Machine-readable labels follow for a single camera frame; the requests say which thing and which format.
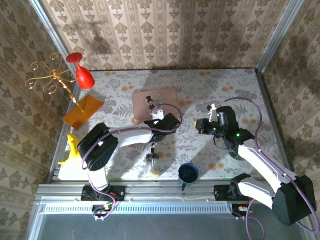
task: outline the blue mug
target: blue mug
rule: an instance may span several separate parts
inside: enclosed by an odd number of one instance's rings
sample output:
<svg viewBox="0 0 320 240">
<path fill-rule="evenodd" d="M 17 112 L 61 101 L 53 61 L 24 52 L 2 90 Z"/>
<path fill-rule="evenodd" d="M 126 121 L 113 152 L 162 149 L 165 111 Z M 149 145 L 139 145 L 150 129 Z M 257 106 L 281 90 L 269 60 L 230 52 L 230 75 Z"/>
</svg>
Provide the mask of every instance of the blue mug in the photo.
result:
<svg viewBox="0 0 320 240">
<path fill-rule="evenodd" d="M 198 179 L 199 171 L 192 163 L 184 163 L 178 169 L 178 176 L 182 183 L 181 191 L 184 191 L 186 186 L 190 186 Z"/>
</svg>

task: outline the table surface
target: table surface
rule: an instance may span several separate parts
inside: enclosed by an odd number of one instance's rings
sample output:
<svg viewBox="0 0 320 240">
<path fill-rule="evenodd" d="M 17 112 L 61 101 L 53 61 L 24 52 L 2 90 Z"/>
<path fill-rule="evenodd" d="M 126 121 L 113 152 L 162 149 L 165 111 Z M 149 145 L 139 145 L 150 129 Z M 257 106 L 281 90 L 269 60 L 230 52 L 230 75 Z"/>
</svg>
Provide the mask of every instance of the table surface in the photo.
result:
<svg viewBox="0 0 320 240">
<path fill-rule="evenodd" d="M 258 175 L 246 161 L 235 160 L 225 149 L 214 146 L 211 135 L 200 135 L 194 128 L 195 119 L 208 118 L 207 106 L 232 97 L 246 97 L 261 109 L 262 125 L 258 135 L 261 149 L 270 157 L 283 163 L 274 130 L 257 83 L 253 69 L 212 70 L 130 70 L 92 72 L 95 85 L 83 90 L 80 98 L 90 94 L 103 102 L 103 106 L 79 130 L 71 132 L 81 140 L 96 124 L 104 122 L 108 127 L 125 128 L 136 125 L 133 119 L 132 93 L 174 87 L 183 122 L 175 134 L 155 146 L 159 155 L 159 179 L 177 178 L 178 168 L 193 163 L 201 179 L 232 178 L 241 173 Z M 240 128 L 254 134 L 259 114 L 255 107 L 243 100 L 229 101 L 235 111 Z M 218 139 L 217 145 L 224 147 Z M 145 156 L 151 143 L 133 144 L 119 148 L 105 166 L 108 179 L 143 180 Z M 67 145 L 64 158 L 69 154 Z M 87 180 L 81 169 L 81 159 L 60 168 L 60 180 Z"/>
</svg>

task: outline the floral tablecloth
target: floral tablecloth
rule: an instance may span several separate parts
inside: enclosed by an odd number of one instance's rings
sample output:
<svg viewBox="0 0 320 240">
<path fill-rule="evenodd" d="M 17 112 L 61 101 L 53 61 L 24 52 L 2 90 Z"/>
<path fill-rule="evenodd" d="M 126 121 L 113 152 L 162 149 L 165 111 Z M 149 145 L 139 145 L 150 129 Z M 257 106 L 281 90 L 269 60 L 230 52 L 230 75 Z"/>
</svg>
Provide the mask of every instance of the floral tablecloth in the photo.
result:
<svg viewBox="0 0 320 240">
<path fill-rule="evenodd" d="M 248 162 L 233 159 L 225 149 L 214 146 L 212 136 L 200 135 L 194 127 L 195 119 L 209 117 L 207 105 L 237 96 L 249 98 L 260 107 L 263 123 L 258 142 L 267 155 L 282 162 L 253 69 L 95 71 L 92 75 L 95 86 L 83 90 L 80 98 L 91 94 L 102 101 L 103 106 L 78 131 L 72 129 L 80 140 L 100 122 L 108 127 L 134 126 L 133 92 L 175 88 L 183 122 L 176 134 L 168 135 L 155 147 L 160 179 L 177 178 L 178 168 L 183 163 L 193 163 L 202 179 L 256 174 Z M 243 100 L 229 101 L 228 105 L 234 109 L 239 126 L 254 133 L 259 121 L 254 106 Z M 217 144 L 224 146 L 219 139 Z M 108 179 L 144 179 L 145 156 L 150 148 L 151 143 L 119 148 L 105 166 Z M 78 163 L 61 166 L 59 179 L 86 180 L 87 174 Z"/>
</svg>

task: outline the orange acrylic block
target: orange acrylic block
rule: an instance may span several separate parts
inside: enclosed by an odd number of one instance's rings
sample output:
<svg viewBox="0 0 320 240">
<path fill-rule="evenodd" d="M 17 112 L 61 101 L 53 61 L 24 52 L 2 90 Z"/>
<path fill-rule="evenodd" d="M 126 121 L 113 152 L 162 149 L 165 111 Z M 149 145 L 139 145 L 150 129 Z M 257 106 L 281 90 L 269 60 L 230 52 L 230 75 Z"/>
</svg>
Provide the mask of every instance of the orange acrylic block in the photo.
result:
<svg viewBox="0 0 320 240">
<path fill-rule="evenodd" d="M 91 95 L 85 96 L 78 103 L 83 112 L 78 106 L 75 106 L 62 118 L 66 124 L 70 125 L 75 130 L 81 128 L 82 125 L 85 124 L 103 105 L 101 101 Z"/>
</svg>

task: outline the patterned wallpaper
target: patterned wallpaper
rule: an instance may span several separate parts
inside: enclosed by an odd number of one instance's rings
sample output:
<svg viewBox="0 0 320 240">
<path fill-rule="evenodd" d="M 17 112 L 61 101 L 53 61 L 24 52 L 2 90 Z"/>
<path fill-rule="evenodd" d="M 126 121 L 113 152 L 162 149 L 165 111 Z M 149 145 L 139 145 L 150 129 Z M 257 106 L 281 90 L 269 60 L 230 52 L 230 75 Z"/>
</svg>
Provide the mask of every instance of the patterned wallpaper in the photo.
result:
<svg viewBox="0 0 320 240">
<path fill-rule="evenodd" d="M 256 67 L 289 0 L 42 0 L 90 70 Z"/>
<path fill-rule="evenodd" d="M 320 216 L 320 1 L 305 0 L 264 72 L 298 175 L 313 181 Z"/>
<path fill-rule="evenodd" d="M 0 0 L 0 239 L 22 239 L 38 184 L 47 179 L 69 104 L 59 89 L 42 93 L 25 81 L 48 71 L 52 40 L 27 0 Z"/>
</svg>

